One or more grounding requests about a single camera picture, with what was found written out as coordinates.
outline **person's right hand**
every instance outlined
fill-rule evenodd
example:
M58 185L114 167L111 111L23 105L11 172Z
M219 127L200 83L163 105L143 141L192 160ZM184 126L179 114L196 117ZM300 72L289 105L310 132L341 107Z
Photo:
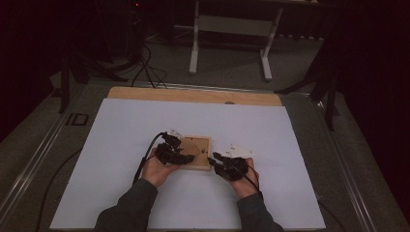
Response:
M259 186L258 183L258 176L259 174L254 171L254 165L253 165L253 159L248 158L247 159L247 164L249 165L249 171L247 173L247 176L257 185ZM247 179L242 178L239 181L234 181L230 182L231 186L235 190L236 195L242 199L247 196L253 195L255 193L258 193L257 189L253 184L251 184Z

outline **hand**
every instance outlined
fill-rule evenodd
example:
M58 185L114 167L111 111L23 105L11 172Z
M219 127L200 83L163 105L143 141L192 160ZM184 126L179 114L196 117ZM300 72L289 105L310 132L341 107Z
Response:
M180 165L163 165L160 160L152 154L145 162L142 170L142 178L153 184L155 187L160 187L168 177L168 175L180 168Z
M259 174L254 171L254 166L253 166L253 159L252 158L248 158L247 159L247 164L249 165L249 167L251 167L247 173L247 176L258 186L258 177ZM255 193L258 193L257 189L255 188L255 186L253 184L251 184L247 179L242 178L239 181L234 181L234 182L230 182L231 186L233 187L233 189L235 190L236 195L242 199L245 198L247 196L253 195Z

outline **person's left hand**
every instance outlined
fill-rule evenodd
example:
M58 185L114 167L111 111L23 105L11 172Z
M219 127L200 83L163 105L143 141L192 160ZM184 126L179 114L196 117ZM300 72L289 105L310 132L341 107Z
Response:
M180 165L174 164L163 165L153 152L153 154L145 162L144 169L142 170L142 178L158 188L165 182L171 172L180 167Z

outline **dark long-sleeve shirt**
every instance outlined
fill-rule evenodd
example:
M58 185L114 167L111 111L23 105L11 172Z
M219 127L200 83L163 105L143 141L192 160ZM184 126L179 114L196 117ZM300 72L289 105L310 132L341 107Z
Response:
M158 190L155 186L144 179L139 179L121 196L116 206L100 213L94 231L146 231L157 194ZM239 200L238 210L244 232L283 231L280 225L274 222L262 199L257 194Z

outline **gray floor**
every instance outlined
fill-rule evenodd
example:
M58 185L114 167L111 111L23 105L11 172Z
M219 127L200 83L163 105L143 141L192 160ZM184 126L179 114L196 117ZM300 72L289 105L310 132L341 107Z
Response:
M276 80L263 79L259 63L258 47L263 41L252 40L250 45L225 43L213 35L201 35L196 75L189 75L190 37L180 37L174 44L151 38L147 46L152 50L150 65L167 72L163 80L168 87L201 86L202 88L229 88L272 92L287 87L304 77L321 42L279 38L275 40L269 56ZM140 67L122 74L132 79ZM163 72L157 72L160 78ZM143 73L137 86L147 85ZM69 113L90 115L85 127L63 126L46 147L46 157L37 175L16 205L13 214L4 223L3 231L34 231L44 192L58 166L73 152L82 147L97 115L103 98L111 86L130 85L114 83L94 77L87 86L77 86ZM307 171L319 201L331 211L347 231L410 231L396 205L384 179L375 164L343 95L337 94L337 115L334 117L335 132L329 132L323 122L321 107L311 102L306 94L311 86L296 94L280 96L289 113L296 133ZM59 115L59 99L49 97L15 131L0 144L0 199L18 178L29 159L37 154L44 137L50 137L49 129L58 122L67 121L68 114ZM71 159L59 172L45 202L41 231L48 231L64 188L70 179L76 158ZM370 221L366 221L366 207ZM321 208L327 228L321 231L342 231L335 218Z

